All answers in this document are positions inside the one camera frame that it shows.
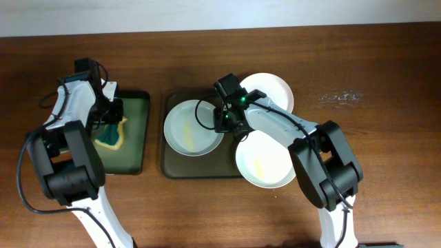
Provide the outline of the green and yellow sponge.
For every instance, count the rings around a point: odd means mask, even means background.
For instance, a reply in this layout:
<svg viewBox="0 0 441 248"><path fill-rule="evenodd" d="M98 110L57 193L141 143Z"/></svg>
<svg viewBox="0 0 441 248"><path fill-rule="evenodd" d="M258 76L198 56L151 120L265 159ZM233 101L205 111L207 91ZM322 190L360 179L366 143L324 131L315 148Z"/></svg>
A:
<svg viewBox="0 0 441 248"><path fill-rule="evenodd" d="M106 125L103 132L94 139L94 143L110 150L120 149L124 141L123 124L126 121L127 118L123 117L118 124Z"/></svg>

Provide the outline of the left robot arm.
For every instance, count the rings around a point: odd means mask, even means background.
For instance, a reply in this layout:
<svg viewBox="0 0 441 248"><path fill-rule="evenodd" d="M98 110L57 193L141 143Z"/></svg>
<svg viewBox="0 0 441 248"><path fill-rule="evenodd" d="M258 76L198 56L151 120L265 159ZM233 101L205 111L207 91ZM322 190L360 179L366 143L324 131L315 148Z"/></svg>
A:
<svg viewBox="0 0 441 248"><path fill-rule="evenodd" d="M50 118L26 136L21 153L29 155L45 196L60 204L52 214L74 214L97 247L135 247L107 199L103 163L86 130L97 94L85 79L59 85Z"/></svg>

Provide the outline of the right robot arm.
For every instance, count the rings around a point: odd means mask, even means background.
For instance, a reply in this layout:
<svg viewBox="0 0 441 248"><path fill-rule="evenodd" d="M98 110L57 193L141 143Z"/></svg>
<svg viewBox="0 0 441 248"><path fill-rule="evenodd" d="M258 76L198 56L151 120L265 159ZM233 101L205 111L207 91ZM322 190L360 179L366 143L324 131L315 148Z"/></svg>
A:
<svg viewBox="0 0 441 248"><path fill-rule="evenodd" d="M318 209L321 247L358 247L353 204L363 171L340 126L298 118L259 90L215 93L223 104L216 132L262 131L288 149L300 189Z"/></svg>

